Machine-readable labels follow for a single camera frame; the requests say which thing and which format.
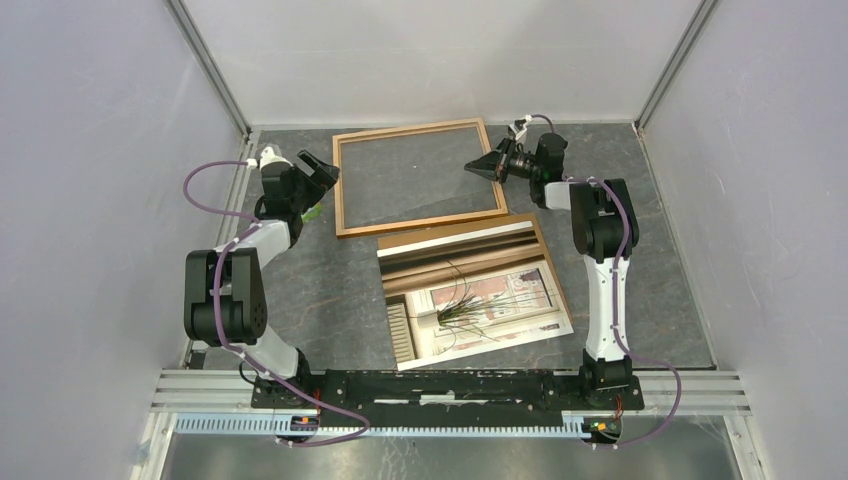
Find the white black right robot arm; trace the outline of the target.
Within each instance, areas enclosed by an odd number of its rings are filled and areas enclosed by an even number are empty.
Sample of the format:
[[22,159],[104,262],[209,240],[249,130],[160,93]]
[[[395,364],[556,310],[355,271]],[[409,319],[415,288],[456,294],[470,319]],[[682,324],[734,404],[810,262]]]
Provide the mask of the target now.
[[625,290],[639,226],[630,192],[621,178],[577,180],[565,176],[568,142],[543,134],[533,152],[512,138],[464,165],[464,170],[498,184],[525,179],[531,200],[541,209],[570,213],[575,249],[589,284],[589,331],[579,368],[577,392],[591,408],[612,401],[633,376],[625,330]]

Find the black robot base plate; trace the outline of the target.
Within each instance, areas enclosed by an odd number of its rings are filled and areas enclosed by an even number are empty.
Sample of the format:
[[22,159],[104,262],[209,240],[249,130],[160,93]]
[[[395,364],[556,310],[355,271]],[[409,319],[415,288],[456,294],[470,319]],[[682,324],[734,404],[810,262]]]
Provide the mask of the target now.
[[552,426],[562,413],[640,411],[638,380],[586,393],[579,374],[556,370],[327,370],[305,392],[320,426]]

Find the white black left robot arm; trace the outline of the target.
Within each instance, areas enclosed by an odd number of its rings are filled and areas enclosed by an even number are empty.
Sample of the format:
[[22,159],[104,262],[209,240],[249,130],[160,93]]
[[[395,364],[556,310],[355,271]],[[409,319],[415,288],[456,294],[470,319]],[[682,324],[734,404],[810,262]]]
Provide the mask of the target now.
[[240,162],[258,172],[263,193],[252,212],[236,212],[247,229],[213,249],[186,257],[184,330],[192,341],[220,347],[277,382],[275,392],[290,407],[306,405],[314,381],[304,354],[268,325],[262,270],[294,247],[309,214],[336,185],[340,170],[301,150],[292,163],[266,148]]

